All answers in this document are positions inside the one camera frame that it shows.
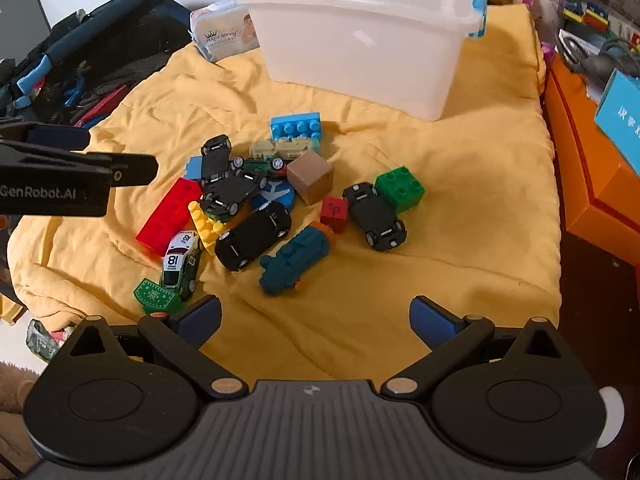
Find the light blue carton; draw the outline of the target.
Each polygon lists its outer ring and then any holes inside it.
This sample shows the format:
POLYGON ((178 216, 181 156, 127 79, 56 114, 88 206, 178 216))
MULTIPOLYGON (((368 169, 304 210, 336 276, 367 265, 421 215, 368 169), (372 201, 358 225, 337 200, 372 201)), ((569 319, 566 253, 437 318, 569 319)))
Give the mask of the light blue carton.
POLYGON ((594 121, 638 176, 640 174, 639 79, 614 70, 602 93, 594 121))

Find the brown cube block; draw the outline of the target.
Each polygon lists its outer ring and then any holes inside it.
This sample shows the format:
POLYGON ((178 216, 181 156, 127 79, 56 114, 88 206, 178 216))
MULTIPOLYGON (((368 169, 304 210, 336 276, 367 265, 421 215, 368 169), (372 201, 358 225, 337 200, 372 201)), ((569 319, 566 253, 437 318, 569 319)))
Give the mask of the brown cube block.
POLYGON ((286 166, 286 177, 305 204, 320 202, 333 188, 334 168, 314 151, 306 151, 286 166))

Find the green square building brick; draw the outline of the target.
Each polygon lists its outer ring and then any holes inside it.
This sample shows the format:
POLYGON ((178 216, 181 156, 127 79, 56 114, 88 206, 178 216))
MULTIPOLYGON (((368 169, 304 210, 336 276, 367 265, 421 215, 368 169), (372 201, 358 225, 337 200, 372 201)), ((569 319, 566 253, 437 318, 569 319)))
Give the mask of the green square building brick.
POLYGON ((405 166, 380 174, 374 186, 396 214, 416 206, 425 193, 423 185, 405 166))

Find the red long building brick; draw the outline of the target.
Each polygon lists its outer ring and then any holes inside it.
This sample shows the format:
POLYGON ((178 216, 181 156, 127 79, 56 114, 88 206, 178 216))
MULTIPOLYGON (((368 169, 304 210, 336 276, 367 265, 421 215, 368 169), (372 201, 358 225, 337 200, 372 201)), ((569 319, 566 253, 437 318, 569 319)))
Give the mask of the red long building brick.
POLYGON ((177 179, 136 235, 136 241, 151 254, 163 257, 170 241, 191 220, 189 204, 201 195, 198 182, 177 179))

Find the green red toy car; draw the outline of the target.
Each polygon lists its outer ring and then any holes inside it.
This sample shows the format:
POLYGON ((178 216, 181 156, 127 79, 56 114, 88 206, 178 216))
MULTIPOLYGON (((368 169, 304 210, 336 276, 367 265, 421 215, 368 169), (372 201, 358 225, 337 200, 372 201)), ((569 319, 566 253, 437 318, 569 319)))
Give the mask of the green red toy car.
POLYGON ((248 158, 244 160, 243 169, 251 172, 262 172, 271 180, 286 178, 286 163, 280 157, 248 158))

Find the white plastic storage bin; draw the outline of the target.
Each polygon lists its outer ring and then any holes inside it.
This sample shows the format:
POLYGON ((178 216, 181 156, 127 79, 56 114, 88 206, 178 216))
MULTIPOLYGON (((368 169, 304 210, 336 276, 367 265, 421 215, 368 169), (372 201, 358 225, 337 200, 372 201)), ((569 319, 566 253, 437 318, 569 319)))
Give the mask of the white plastic storage bin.
POLYGON ((247 7, 269 77, 442 116, 464 40, 487 0, 235 0, 247 7))

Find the green decorated arch block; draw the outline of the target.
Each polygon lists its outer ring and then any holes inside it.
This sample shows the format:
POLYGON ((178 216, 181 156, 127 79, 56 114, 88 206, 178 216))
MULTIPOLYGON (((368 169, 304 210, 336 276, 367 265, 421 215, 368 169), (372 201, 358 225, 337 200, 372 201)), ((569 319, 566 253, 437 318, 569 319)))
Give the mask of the green decorated arch block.
POLYGON ((160 286, 148 278, 144 278, 134 289, 134 298, 147 315, 157 312, 173 315, 183 309, 183 302, 176 292, 160 286))

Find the large blue building brick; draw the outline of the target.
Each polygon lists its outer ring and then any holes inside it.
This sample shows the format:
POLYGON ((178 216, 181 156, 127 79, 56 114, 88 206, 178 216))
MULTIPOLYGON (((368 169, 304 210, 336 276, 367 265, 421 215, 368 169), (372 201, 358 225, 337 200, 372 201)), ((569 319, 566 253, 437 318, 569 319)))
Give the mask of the large blue building brick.
POLYGON ((320 150, 323 132, 319 112, 276 116, 270 119, 269 128, 273 141, 307 139, 315 152, 320 150))

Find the blue airplane disc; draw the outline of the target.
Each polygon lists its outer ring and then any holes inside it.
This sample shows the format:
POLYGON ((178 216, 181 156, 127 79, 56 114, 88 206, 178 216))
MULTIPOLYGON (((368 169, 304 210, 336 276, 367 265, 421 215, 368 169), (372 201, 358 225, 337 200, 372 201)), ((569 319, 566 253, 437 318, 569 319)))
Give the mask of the blue airplane disc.
POLYGON ((267 204, 279 203, 285 206, 287 211, 292 211, 295 201, 296 192, 287 180, 268 180, 266 186, 250 199, 250 206, 253 210, 259 210, 267 204))

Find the red cube block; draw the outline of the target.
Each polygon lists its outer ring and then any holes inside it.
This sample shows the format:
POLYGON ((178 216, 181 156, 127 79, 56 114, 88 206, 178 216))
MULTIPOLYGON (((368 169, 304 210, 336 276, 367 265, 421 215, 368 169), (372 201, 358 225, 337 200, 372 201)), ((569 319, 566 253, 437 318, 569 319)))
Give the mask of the red cube block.
POLYGON ((348 223, 348 201, 344 198, 325 197, 321 203, 320 222, 341 234, 348 223))

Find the teal toy figure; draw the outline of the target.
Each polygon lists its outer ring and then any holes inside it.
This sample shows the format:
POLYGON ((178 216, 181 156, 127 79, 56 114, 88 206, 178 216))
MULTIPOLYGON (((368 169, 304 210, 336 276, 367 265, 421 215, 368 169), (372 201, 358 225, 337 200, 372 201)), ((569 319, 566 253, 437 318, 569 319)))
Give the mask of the teal toy figure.
POLYGON ((262 256, 259 260, 262 290, 268 295, 277 295, 294 288, 300 277, 329 253, 332 237, 331 228, 313 221, 280 247, 274 256, 262 256))

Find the orange box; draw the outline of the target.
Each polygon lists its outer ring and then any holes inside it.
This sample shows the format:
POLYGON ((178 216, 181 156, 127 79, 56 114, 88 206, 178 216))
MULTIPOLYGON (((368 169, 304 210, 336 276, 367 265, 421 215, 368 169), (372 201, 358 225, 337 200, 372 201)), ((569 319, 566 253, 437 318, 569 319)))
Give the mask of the orange box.
POLYGON ((565 229, 636 266, 639 177, 594 122, 597 104, 585 81, 558 54, 548 64, 544 107, 560 168, 565 229))

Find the small blue building brick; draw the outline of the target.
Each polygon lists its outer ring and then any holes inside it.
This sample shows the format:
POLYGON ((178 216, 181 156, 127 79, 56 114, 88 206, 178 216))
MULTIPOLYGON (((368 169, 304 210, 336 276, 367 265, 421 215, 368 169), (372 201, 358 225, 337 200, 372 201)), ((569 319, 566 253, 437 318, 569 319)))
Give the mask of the small blue building brick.
POLYGON ((201 156, 192 156, 189 158, 184 167, 183 177, 188 180, 199 181, 202 177, 202 158, 201 156))

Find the dark blue bag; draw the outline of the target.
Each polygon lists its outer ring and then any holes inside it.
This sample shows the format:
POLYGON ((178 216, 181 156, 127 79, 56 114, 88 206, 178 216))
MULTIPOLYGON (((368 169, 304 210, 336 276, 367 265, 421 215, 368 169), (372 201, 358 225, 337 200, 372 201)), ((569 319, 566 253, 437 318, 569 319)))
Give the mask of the dark blue bag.
POLYGON ((58 22, 20 64, 1 63, 1 118, 85 126, 111 113, 137 84, 191 42, 190 11, 175 0, 111 0, 58 22), (62 107, 81 70, 84 93, 62 107))

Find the white number 18 toy car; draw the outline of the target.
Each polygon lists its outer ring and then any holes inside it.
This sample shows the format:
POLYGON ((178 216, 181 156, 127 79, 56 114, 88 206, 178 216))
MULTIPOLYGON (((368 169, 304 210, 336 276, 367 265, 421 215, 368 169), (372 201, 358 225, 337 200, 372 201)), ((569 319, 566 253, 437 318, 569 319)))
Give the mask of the white number 18 toy car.
POLYGON ((194 293, 201 253, 198 232, 186 230, 178 232, 171 239, 163 256, 160 284, 175 292, 183 302, 194 293))

